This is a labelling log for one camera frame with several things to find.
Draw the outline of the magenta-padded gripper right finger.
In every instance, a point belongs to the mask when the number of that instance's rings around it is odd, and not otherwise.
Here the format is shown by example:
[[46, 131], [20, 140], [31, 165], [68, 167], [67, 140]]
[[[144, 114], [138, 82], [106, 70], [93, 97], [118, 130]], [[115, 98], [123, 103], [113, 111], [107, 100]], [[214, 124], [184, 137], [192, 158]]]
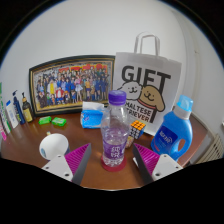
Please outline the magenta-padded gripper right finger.
[[169, 155], [158, 155], [137, 143], [133, 144], [133, 154], [145, 185], [182, 169]]

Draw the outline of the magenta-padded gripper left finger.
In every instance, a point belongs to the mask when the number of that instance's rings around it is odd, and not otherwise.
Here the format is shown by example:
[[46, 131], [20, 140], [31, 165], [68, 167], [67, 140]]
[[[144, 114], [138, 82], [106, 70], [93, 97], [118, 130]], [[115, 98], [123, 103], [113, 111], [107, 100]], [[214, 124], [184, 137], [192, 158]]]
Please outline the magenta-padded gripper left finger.
[[57, 155], [43, 170], [80, 185], [91, 155], [91, 144], [83, 145], [66, 155]]

